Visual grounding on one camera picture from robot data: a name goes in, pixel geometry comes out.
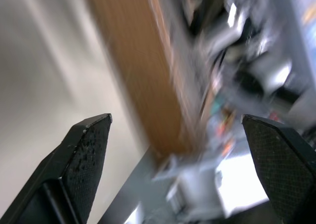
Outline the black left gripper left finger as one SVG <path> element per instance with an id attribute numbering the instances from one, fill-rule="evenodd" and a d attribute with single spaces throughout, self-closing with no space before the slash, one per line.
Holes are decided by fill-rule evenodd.
<path id="1" fill-rule="evenodd" d="M 37 166 L 0 224 L 87 224 L 101 179 L 111 114 L 73 125 Z"/>

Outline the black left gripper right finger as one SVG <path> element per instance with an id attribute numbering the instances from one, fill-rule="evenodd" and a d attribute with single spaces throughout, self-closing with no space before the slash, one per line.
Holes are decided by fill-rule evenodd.
<path id="1" fill-rule="evenodd" d="M 282 224 L 316 224 L 316 151 L 288 125 L 241 119 L 259 181 Z"/>

